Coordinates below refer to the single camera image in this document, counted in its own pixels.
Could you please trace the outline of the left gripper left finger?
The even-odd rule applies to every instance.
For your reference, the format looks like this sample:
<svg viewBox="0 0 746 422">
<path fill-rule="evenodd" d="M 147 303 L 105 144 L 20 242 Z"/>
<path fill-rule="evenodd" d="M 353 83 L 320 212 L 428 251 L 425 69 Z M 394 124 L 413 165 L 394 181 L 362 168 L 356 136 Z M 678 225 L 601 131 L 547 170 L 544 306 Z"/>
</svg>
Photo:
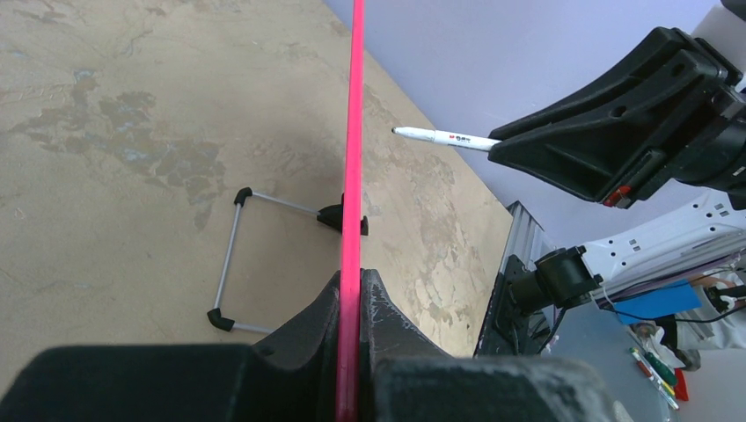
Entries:
<svg viewBox="0 0 746 422">
<path fill-rule="evenodd" d="M 329 421 L 340 279 L 254 345 L 61 346 L 1 401 L 4 421 Z"/>
</svg>

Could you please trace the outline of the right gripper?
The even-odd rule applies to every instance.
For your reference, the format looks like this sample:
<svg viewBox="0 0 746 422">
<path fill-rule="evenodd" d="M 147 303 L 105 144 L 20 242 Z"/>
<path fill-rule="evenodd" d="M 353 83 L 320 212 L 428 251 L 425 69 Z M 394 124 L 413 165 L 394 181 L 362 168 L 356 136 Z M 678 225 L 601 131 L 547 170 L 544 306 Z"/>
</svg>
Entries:
<svg viewBox="0 0 746 422">
<path fill-rule="evenodd" d="M 745 207 L 742 73 L 712 44 L 657 27 L 576 93 L 494 129 L 491 162 L 585 201 L 629 208 L 667 181 Z"/>
</svg>

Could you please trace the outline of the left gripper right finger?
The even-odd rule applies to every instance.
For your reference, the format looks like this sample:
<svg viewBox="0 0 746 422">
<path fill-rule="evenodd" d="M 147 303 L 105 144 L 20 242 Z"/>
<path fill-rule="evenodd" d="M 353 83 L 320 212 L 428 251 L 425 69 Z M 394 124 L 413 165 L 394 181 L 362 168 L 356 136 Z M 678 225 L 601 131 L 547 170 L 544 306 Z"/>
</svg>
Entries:
<svg viewBox="0 0 746 422">
<path fill-rule="evenodd" d="M 457 358 L 393 303 L 379 272 L 361 271 L 361 421 L 613 421 L 591 367 L 556 358 Z"/>
</svg>

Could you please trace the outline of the white marker pen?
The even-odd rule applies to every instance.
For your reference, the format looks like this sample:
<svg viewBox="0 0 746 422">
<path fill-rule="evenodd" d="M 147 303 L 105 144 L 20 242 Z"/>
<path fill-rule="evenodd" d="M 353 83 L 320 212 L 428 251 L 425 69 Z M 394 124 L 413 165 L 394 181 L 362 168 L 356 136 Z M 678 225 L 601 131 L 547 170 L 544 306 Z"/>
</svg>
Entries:
<svg viewBox="0 0 746 422">
<path fill-rule="evenodd" d="M 476 135 L 465 135 L 418 127 L 393 127 L 391 132 L 411 140 L 483 152 L 489 152 L 494 145 L 501 143 L 500 140 Z"/>
</svg>

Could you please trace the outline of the red-framed whiteboard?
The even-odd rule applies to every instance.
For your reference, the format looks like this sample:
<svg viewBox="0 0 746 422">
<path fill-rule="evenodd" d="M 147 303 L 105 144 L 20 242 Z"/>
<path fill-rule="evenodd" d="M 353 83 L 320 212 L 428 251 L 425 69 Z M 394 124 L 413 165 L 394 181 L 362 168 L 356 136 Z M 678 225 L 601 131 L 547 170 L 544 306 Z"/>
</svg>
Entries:
<svg viewBox="0 0 746 422">
<path fill-rule="evenodd" d="M 745 22 L 720 1 L 366 1 L 365 15 L 366 48 L 433 126 L 472 135 L 577 91 L 659 25 L 694 30 L 745 73 Z M 650 200 L 614 210 L 485 154 L 459 154 L 557 246 L 635 228 L 708 193 L 670 181 Z M 664 421 L 669 407 L 633 363 L 632 342 L 615 316 L 589 304 L 568 311 L 552 354 L 593 366 L 634 421 Z"/>
</svg>

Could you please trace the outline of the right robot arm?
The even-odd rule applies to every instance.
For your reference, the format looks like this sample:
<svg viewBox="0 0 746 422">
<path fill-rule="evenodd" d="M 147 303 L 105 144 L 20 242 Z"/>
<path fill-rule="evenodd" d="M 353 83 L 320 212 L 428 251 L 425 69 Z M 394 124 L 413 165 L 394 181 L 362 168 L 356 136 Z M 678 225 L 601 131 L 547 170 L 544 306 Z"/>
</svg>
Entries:
<svg viewBox="0 0 746 422">
<path fill-rule="evenodd" d="M 635 267 L 680 256 L 688 267 L 719 257 L 745 234 L 742 72 L 707 41 L 657 27 L 576 93 L 494 129 L 491 162 L 588 202 L 627 209 L 671 180 L 709 194 L 636 229 L 506 271 L 501 297 L 523 313 L 569 309 Z"/>
</svg>

